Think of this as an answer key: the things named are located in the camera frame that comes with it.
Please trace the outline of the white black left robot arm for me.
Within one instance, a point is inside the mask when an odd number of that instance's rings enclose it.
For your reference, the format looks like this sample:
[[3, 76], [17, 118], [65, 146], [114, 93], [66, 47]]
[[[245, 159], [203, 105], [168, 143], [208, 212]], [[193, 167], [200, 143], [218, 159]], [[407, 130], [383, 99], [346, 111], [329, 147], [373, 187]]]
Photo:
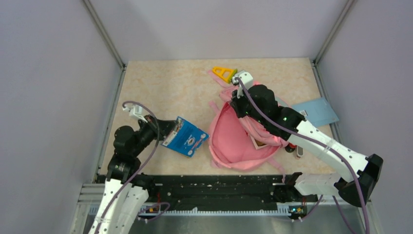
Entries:
[[159, 144], [172, 132], [175, 120], [146, 115], [139, 130], [121, 126], [114, 133], [114, 154], [108, 164], [104, 192], [91, 234], [127, 234], [143, 204], [156, 196], [153, 177], [140, 173], [138, 155], [153, 141]]

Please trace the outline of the blue children book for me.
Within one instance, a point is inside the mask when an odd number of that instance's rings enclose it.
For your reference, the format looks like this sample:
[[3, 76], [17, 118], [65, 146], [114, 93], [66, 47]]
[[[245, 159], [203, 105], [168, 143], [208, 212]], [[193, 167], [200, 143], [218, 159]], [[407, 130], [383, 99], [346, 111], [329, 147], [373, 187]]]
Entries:
[[208, 138], [208, 133], [186, 119], [177, 117], [172, 131], [163, 140], [162, 146], [187, 157], [193, 157]]

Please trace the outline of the pink student backpack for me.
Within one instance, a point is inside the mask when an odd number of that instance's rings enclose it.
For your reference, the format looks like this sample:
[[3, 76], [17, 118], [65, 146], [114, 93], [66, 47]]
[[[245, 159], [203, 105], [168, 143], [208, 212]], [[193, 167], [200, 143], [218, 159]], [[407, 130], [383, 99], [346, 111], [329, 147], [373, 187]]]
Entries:
[[[223, 88], [219, 94], [223, 106], [218, 107], [214, 101], [209, 102], [210, 108], [215, 112], [208, 132], [212, 166], [237, 171], [252, 171], [268, 162], [281, 173], [282, 182], [284, 182], [285, 170], [273, 156], [278, 150], [288, 145], [287, 141], [271, 135], [256, 120], [248, 116], [237, 118], [234, 109], [229, 104], [231, 93], [237, 90], [237, 87], [224, 83], [212, 71], [208, 74]], [[268, 147], [256, 150], [250, 136], [268, 144]]]

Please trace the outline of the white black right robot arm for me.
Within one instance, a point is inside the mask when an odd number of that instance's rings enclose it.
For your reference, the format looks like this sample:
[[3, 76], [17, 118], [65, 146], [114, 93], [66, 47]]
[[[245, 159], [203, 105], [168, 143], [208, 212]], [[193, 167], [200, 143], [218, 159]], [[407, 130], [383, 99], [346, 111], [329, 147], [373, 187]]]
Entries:
[[316, 174], [298, 175], [285, 188], [290, 200], [298, 201], [304, 195], [338, 195], [353, 206], [366, 205], [378, 183], [382, 157], [360, 154], [335, 141], [296, 110], [280, 106], [274, 92], [264, 85], [239, 86], [230, 93], [229, 104], [237, 117], [253, 119], [272, 136], [302, 147], [335, 169], [339, 178], [332, 182]]

